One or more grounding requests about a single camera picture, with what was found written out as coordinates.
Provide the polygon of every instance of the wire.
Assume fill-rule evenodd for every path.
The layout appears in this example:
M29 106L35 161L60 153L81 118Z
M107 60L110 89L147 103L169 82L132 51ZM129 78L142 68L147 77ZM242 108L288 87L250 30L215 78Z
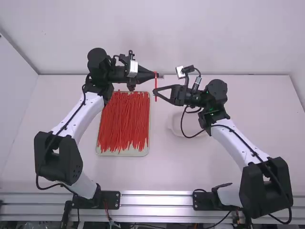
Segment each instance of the wire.
M205 130L203 129L203 130L199 131L198 133L196 133L196 134L193 135L193 136L186 136L186 135L185 135L185 133L184 133L184 131L183 131L183 128L182 128L182 121L183 121L183 117L184 117L184 114L186 113L186 109L187 109L187 108L188 108L188 106L185 107L185 109L184 109L184 111L183 111L183 113L182 113L181 121L180 121L180 129L181 129L181 132L182 132L182 134L183 134L184 137L186 137L186 138L193 138L193 137L198 136L199 134L201 134L201 133L202 133L203 131L205 131Z
M80 224L80 209L77 208L77 221L78 221L78 225Z
M194 114L194 113L198 113L201 111L201 107L198 109L198 110L195 110L195 111L185 111L187 114Z
M194 194L196 191L207 192L207 191L205 191L204 189L198 188L198 189L195 189L195 190L193 191L193 194Z
M277 177L274 175L274 173L271 171L271 169L264 163L264 161L260 158L260 156L258 155L257 152L255 152L232 128L226 126L226 125L219 125L219 124L216 124L216 125L211 125L211 127L213 126L221 126L221 127L224 127L224 128L227 128L230 132L233 132L241 141L242 143L245 144L245 146L252 152L252 154L257 157L257 159L262 162L262 165L268 170L269 174L270 174L270 177L272 178L272 180L278 185L280 191L281 191L281 194L284 196L285 200L287 201L288 203L288 212L289 212L289 217L288 217L288 220L286 222L284 221L281 221L280 219L278 219L277 217L273 216L272 214L268 214L270 217L272 217L273 219L275 219L276 221L280 222L281 224L289 224L292 220L292 211L291 211L291 207L289 206L289 200L288 200L288 197L286 196L285 194L285 191L282 187L282 185L280 184L280 182L278 181Z
M201 77L201 72L198 70L198 68L194 68L194 69L198 72L198 74L199 74L198 77Z
M81 105L77 108L77 110L72 114L72 116L70 117L70 119L62 126L62 128L55 134L55 136L52 138L52 140L49 142L48 146L46 147L46 152L48 152L50 150L50 147L51 145L53 144L53 142L55 141L55 138L56 136L58 136L64 129L67 128L68 124L71 122L71 120L75 117L75 115L79 112L79 110L82 108L82 106L85 106L86 105L86 93L85 93L85 85L84 84L82 87L81 87L81 90L82 90L82 93L83 93L83 96L84 96L84 99L81 103ZM62 184L62 183L58 183L58 184L54 184L54 185L51 185L51 186L48 186L48 187L40 187L39 186L39 176L38 174L40 173L40 170L41 170L41 167L42 167L42 163L40 164L39 168L38 168L38 172L36 173L36 187L39 189L39 190L47 190L47 189L50 189L52 187L55 187L55 186L60 186L60 187L64 187L65 189L67 189L69 192L73 193L74 195L77 196L77 193L73 192L72 190L70 190L66 185Z
M228 215L230 213L231 213L231 211L229 211L218 223L215 223L212 226L209 226L207 228L202 228L202 229L210 229L210 228L216 227L218 224L221 224L228 217Z

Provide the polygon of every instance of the white table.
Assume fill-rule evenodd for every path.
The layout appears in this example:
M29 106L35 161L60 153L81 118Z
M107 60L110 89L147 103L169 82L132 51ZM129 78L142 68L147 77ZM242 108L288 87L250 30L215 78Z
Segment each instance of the white table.
M281 156L290 169L294 194L293 222L305 224L304 142L305 113L287 75L207 75L228 84L225 108L237 127L271 157ZM85 76L40 76L15 138L0 180L3 206L0 220L60 220L64 202L71 198L63 188L40 192L35 187L33 138L49 131L70 111L81 95ZM158 86L183 84L166 75ZM138 85L151 92L154 81ZM115 89L126 90L123 84ZM100 114L84 133L79 150L84 171L102 189L119 190L121 207L111 211L114 220L126 222L217 222L226 212L192 209L192 190L239 183L241 171L225 149L207 135L186 139L167 129L169 116L183 108L158 98L151 100L150 151L145 157L105 157L95 154ZM41 186L50 183L40 178ZM106 221L103 210L81 210L82 221ZM288 211L274 214L285 219ZM77 220L76 211L71 219ZM254 223L275 223L269 217Z

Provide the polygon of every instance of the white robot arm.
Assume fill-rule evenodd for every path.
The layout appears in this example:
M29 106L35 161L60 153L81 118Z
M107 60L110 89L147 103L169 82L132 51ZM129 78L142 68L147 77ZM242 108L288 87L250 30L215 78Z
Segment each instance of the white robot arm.
M193 87L188 88L188 73L198 71ZM186 105L181 118L181 131L187 138L200 134L203 130L215 138L242 170L240 184L219 185L212 193L193 193L194 210L228 209L228 206L243 208L251 218L258 218L285 208L291 209L293 197L287 163L280 157L271 158L249 141L235 126L227 114L224 104L227 101L227 84L221 80L210 81L204 90L198 90L201 74L193 65L176 68L178 79L185 84L174 84L153 90L153 94L176 105ZM170 98L160 91L171 89ZM186 136L182 129L182 120L186 109L199 107L198 121L203 129L193 136Z
M95 48L88 53L88 69L82 96L69 114L50 132L38 132L34 138L36 186L46 190L62 186L72 192L72 201L67 201L61 228L66 228L72 208L118 209L120 193L102 191L99 184L90 180L82 170L83 163L78 143L93 118L107 105L113 93L112 83L126 83L130 91L159 74L138 65L129 50L128 56L120 54L113 58L105 50ZM123 66L116 66L116 58ZM39 176L59 183L40 187ZM110 216L110 223L115 224Z

